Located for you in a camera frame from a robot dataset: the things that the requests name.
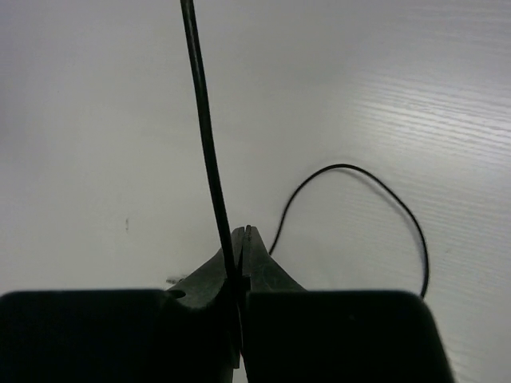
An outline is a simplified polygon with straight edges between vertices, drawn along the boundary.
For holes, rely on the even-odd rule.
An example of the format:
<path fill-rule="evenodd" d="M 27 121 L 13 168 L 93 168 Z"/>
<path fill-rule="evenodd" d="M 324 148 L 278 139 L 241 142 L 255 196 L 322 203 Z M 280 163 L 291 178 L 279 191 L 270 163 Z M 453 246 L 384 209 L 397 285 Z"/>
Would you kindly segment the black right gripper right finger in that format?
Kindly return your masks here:
<path fill-rule="evenodd" d="M 399 290 L 308 291 L 245 228 L 243 358 L 250 382 L 451 382 L 434 317 Z"/>

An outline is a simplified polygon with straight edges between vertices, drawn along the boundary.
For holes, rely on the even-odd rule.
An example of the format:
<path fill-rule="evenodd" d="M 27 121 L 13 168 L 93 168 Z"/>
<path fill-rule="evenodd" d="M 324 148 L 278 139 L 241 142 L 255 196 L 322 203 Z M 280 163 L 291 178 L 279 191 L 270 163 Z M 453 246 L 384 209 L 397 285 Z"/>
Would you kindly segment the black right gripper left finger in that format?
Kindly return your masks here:
<path fill-rule="evenodd" d="M 241 350 L 221 253 L 167 290 L 1 298 L 4 382 L 229 382 Z"/>

